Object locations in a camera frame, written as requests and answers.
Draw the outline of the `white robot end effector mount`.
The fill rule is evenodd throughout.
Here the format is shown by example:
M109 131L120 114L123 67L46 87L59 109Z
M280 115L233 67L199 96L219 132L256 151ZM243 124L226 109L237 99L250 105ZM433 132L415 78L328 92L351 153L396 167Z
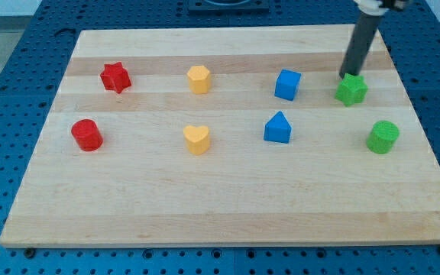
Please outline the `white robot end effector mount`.
M405 10L411 0L354 0L354 3L366 15L384 15L389 10Z

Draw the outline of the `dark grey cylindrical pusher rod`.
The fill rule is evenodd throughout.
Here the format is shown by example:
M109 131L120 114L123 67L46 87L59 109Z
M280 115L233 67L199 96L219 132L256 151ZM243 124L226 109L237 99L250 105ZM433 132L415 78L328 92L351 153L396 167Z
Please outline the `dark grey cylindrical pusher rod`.
M352 76L360 74L380 21L381 16L360 12L339 70L342 79L345 74Z

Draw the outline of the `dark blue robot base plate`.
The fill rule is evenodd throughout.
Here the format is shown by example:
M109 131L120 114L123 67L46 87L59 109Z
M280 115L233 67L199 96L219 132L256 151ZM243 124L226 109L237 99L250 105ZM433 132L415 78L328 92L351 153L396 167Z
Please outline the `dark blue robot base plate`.
M265 12L270 10L270 0L187 0L186 7L191 14Z

